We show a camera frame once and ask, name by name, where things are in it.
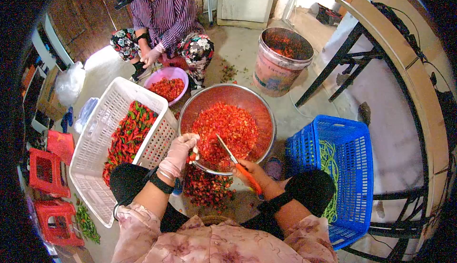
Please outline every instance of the scissors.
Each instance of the scissors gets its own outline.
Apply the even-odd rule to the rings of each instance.
[[[248,172],[246,171],[246,169],[240,164],[238,163],[238,161],[236,160],[235,156],[233,156],[233,154],[230,152],[229,148],[225,145],[224,141],[222,140],[222,138],[219,136],[219,134],[216,133],[216,136],[219,140],[219,142],[221,143],[222,147],[224,147],[225,151],[228,153],[228,155],[230,156],[230,159],[233,161],[233,163],[235,163],[235,167],[240,170],[240,172],[246,177],[248,178],[248,180],[251,182],[253,188],[254,188],[254,191],[258,194],[258,195],[261,195],[262,194],[262,188],[260,187],[259,183],[254,179],[254,177]]]

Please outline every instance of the plastic bucket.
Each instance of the plastic bucket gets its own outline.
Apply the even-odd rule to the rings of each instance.
[[[285,95],[313,55],[313,47],[299,34],[280,27],[264,30],[259,37],[255,86],[272,97]]]

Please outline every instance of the plastic stool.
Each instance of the plastic stool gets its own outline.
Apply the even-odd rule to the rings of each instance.
[[[73,230],[71,217],[76,215],[75,207],[63,200],[42,200],[34,203],[40,223],[43,239],[59,245],[83,246],[84,240],[77,237]],[[49,218],[53,216],[55,227],[49,226]]]
[[[62,185],[59,156],[43,150],[30,148],[29,186],[39,189],[53,197],[70,198],[70,189]],[[43,179],[38,177],[38,166],[43,169]]]
[[[162,54],[158,61],[162,63],[164,67],[178,67],[184,71],[189,69],[186,60],[181,56],[175,56],[174,58],[168,59],[167,54]]]
[[[59,156],[65,165],[70,166],[71,158],[75,152],[73,134],[48,130],[48,146],[46,149]]]

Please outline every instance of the purple striped shirt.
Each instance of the purple striped shirt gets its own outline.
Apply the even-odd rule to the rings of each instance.
[[[162,42],[170,53],[190,32],[200,32],[194,0],[134,0],[134,29],[148,28],[152,46]]]

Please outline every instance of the wooden door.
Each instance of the wooden door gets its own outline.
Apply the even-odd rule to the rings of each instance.
[[[113,31],[132,27],[126,9],[115,12],[115,2],[117,0],[54,0],[49,5],[51,24],[73,61],[84,62],[110,44]]]

